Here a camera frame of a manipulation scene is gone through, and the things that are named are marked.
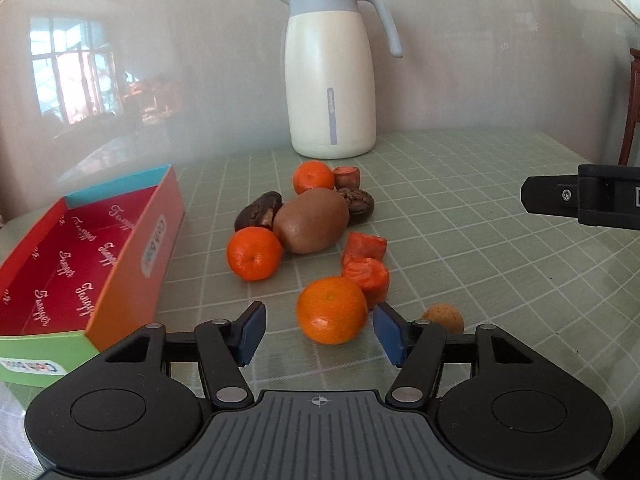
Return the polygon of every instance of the crosshair mark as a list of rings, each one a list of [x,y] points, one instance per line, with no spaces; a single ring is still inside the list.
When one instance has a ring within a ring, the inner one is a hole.
[[[309,402],[311,402],[312,404],[316,405],[318,408],[320,408],[321,406],[324,406],[326,403],[331,402],[329,399],[327,399],[326,397],[323,396],[316,396],[313,399],[311,399]]]

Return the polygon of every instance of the cut carrot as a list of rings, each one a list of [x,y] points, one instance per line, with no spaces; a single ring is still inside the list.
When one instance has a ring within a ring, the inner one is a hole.
[[[369,310],[386,300],[389,271],[382,262],[373,258],[354,258],[342,269],[342,276],[360,287]]]
[[[342,252],[342,266],[344,267],[353,258],[374,258],[382,261],[385,253],[386,240],[384,238],[351,231]]]
[[[338,166],[334,169],[335,189],[360,187],[360,170],[353,166]]]

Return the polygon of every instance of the white thermos jug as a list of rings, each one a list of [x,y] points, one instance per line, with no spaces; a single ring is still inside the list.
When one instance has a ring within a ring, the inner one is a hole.
[[[281,0],[289,5],[285,84],[291,143],[311,158],[345,158],[376,143],[376,94],[358,0]],[[376,8],[389,50],[402,57],[391,14]]]

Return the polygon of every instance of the table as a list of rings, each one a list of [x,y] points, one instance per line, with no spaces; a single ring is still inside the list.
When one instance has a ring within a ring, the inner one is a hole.
[[[344,240],[321,253],[286,256],[263,282],[242,282],[226,266],[238,211],[268,190],[291,199],[291,176],[301,160],[284,148],[177,168],[188,212],[157,320],[169,330],[191,330],[207,319],[235,319],[249,302],[261,300],[267,332],[242,370],[254,393],[385,392],[397,369],[370,323],[356,340],[337,347],[313,343],[296,325],[298,293],[339,273]],[[354,228],[389,241],[387,301],[407,319],[430,304],[453,303],[468,332],[495,323],[591,387],[614,418],[603,468],[640,426],[640,233],[530,215],[519,200],[526,177],[576,173],[584,162],[535,131],[431,130],[381,136],[372,152],[332,164],[358,165],[362,188],[376,200],[370,221]],[[37,217],[0,230],[0,259]],[[175,378],[202,395],[195,366],[172,368]],[[447,365],[440,394],[468,374],[468,366]],[[39,472],[22,429],[24,409],[36,393],[0,384],[1,480]]]

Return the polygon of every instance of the window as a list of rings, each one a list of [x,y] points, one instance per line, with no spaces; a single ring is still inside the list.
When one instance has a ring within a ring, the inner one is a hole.
[[[97,22],[31,19],[31,59],[40,112],[68,124],[119,112],[113,53]]]
[[[125,72],[124,73],[124,81],[126,81],[127,83],[135,83],[137,81],[140,81],[140,79],[138,79],[133,74],[130,74],[129,72]]]

